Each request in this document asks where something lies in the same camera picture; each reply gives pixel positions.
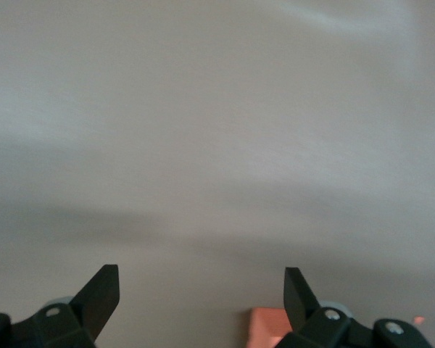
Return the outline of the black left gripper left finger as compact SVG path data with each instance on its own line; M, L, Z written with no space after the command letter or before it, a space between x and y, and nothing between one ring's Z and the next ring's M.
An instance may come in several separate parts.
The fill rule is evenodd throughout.
M19 323L0 312L0 347L95 347L119 301L119 268L104 265L68 303L48 304Z

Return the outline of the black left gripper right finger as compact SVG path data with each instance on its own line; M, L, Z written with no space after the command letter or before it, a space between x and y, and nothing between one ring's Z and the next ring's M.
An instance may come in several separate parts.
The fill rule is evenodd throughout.
M432 348L402 320L384 318L367 328L332 306L322 306L299 268L286 268L283 305L292 331L278 343L286 348Z

